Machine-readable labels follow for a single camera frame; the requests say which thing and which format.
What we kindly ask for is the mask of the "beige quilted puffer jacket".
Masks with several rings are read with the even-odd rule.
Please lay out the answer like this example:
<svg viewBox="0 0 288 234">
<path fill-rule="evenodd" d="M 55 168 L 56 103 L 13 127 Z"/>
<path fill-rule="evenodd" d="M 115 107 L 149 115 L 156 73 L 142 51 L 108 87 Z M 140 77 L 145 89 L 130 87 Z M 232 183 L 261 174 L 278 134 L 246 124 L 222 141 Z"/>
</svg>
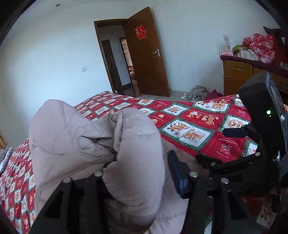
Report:
<svg viewBox="0 0 288 234">
<path fill-rule="evenodd" d="M 66 177 L 103 171 L 113 233 L 179 233 L 187 200 L 177 194 L 167 163 L 175 146 L 142 111 L 109 111 L 91 121 L 60 100 L 48 100 L 29 129 L 36 183 L 35 211 Z"/>
</svg>

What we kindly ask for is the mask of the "grey clothes on floor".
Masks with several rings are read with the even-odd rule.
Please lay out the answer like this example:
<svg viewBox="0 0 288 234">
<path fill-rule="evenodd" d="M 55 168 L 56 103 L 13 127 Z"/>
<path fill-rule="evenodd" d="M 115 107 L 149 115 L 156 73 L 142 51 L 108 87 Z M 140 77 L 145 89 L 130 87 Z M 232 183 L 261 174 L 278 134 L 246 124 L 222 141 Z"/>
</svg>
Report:
<svg viewBox="0 0 288 234">
<path fill-rule="evenodd" d="M 189 97 L 192 101 L 202 101 L 206 99 L 208 94 L 209 92 L 207 88 L 196 85 L 194 88 L 192 88 Z"/>
</svg>

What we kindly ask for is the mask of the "red patchwork bed quilt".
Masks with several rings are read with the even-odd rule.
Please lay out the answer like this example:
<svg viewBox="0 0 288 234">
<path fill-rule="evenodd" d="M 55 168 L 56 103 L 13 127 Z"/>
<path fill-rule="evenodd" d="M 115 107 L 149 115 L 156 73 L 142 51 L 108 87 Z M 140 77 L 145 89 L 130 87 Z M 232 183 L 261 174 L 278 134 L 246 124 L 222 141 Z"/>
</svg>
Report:
<svg viewBox="0 0 288 234">
<path fill-rule="evenodd" d="M 250 122 L 247 109 L 237 95 L 208 101 L 180 102 L 139 99 L 99 93 L 72 106 L 85 118 L 95 121 L 109 111 L 134 108 L 156 125 L 163 140 L 175 146 L 181 161 L 193 166 L 198 153 L 229 162 L 254 153 L 257 144 L 250 138 L 227 138 L 224 128 Z M 19 233 L 28 233 L 37 218 L 36 183 L 29 138 L 13 150 L 1 174 L 1 207 Z"/>
</svg>

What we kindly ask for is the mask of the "striped grey pillow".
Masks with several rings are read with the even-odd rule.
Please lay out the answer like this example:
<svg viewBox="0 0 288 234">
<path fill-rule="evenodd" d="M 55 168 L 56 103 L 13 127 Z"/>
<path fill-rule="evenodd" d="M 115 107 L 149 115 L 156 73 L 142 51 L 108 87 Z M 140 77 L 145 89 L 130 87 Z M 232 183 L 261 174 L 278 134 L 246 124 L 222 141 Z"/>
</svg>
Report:
<svg viewBox="0 0 288 234">
<path fill-rule="evenodd" d="M 0 152 L 0 175 L 4 172 L 14 148 L 2 149 Z"/>
</svg>

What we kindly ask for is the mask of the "wooden dresser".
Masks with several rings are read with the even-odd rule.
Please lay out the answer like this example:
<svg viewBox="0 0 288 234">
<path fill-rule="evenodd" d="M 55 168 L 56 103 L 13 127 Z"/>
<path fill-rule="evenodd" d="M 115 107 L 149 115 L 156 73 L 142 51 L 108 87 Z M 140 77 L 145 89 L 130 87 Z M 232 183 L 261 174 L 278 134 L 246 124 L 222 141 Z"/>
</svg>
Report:
<svg viewBox="0 0 288 234">
<path fill-rule="evenodd" d="M 287 94 L 287 70 L 255 60 L 220 56 L 223 62 L 224 95 L 234 95 L 253 75 L 269 72 L 278 90 Z"/>
</svg>

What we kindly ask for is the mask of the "red white bag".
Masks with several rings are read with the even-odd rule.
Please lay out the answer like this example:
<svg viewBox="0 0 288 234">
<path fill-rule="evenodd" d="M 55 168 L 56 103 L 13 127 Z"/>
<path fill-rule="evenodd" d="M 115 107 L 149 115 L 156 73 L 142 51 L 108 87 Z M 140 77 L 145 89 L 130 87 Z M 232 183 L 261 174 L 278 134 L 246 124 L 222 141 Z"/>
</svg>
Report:
<svg viewBox="0 0 288 234">
<path fill-rule="evenodd" d="M 266 64 L 272 64 L 275 59 L 275 51 L 273 48 L 273 36 L 263 36 L 261 34 L 253 34 L 243 39 L 242 46 L 249 48 L 259 57 L 259 61 Z"/>
</svg>

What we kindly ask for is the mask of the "brown wooden door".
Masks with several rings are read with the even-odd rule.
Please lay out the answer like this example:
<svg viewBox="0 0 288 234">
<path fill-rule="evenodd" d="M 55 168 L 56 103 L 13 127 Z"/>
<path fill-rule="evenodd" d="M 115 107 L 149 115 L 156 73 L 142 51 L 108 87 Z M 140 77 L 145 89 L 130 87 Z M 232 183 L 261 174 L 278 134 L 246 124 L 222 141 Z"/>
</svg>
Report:
<svg viewBox="0 0 288 234">
<path fill-rule="evenodd" d="M 139 40 L 135 29 L 143 25 L 147 37 Z M 154 96 L 170 96 L 169 84 L 162 48 L 150 7 L 137 12 L 123 25 L 129 53 L 137 78 L 140 93 Z M 160 50 L 160 57 L 152 54 Z"/>
</svg>

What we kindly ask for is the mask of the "red double happiness decoration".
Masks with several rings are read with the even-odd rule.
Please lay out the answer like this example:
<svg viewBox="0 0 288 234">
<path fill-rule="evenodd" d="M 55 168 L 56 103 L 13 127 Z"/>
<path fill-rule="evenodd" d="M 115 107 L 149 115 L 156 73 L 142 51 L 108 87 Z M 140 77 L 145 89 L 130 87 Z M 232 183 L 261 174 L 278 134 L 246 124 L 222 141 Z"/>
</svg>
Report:
<svg viewBox="0 0 288 234">
<path fill-rule="evenodd" d="M 140 26 L 137 26 L 135 31 L 136 31 L 136 37 L 139 40 L 145 39 L 147 37 L 148 30 L 145 29 L 142 24 Z"/>
</svg>

